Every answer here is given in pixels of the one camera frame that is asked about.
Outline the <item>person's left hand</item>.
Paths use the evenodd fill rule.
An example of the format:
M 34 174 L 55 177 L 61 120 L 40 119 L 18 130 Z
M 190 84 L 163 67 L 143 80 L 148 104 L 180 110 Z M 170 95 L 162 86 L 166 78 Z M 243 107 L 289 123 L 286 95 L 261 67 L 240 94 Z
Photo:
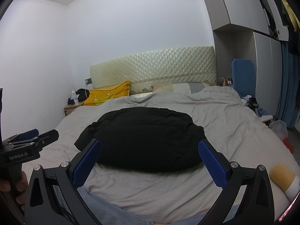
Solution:
M 15 183 L 14 188 L 19 193 L 19 196 L 16 198 L 16 202 L 21 206 L 22 211 L 25 211 L 26 208 L 26 197 L 27 197 L 27 189 L 28 189 L 28 180 L 24 171 L 21 171 L 21 179 Z M 5 180 L 1 180 L 1 191 L 9 192 L 11 190 L 10 183 Z

